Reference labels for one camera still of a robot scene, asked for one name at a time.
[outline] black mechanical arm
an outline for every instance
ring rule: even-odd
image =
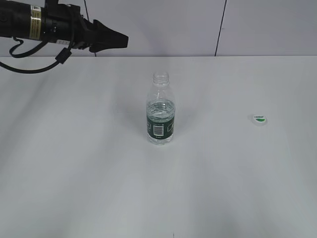
[[[89,48],[90,52],[96,53],[128,46],[127,36],[97,20],[89,22],[80,14],[79,6],[58,4],[58,0],[46,0],[45,7],[0,0],[0,37],[12,37],[19,42],[9,51],[14,58],[30,56],[49,42],[68,45],[57,55],[56,62],[46,68],[23,70],[0,62],[0,66],[18,73],[41,73],[63,64],[70,57],[71,49]],[[14,54],[23,44],[20,38],[41,42],[30,51]]]

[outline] water bottle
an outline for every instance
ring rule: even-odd
[[[167,72],[153,74],[146,107],[149,140],[156,145],[170,142],[174,134],[175,98]]]

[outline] label sticker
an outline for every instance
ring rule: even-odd
[[[31,25],[30,25],[30,39],[39,40],[41,36],[42,26],[42,10],[39,6],[31,5]]]
[[[154,122],[147,117],[148,134],[157,140],[169,138],[174,133],[174,119],[175,118],[167,122]]]
[[[69,46],[70,41],[57,40],[56,43],[57,43],[57,44],[60,44],[60,45]]]

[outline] white table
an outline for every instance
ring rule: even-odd
[[[1,61],[39,68],[53,58]],[[175,138],[147,141],[152,72]],[[268,118],[265,126],[248,119]],[[316,238],[317,57],[71,58],[0,70],[1,238]]]

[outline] bottle cap lid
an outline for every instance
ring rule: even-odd
[[[256,125],[265,125],[267,123],[267,118],[264,115],[253,114],[252,122]]]

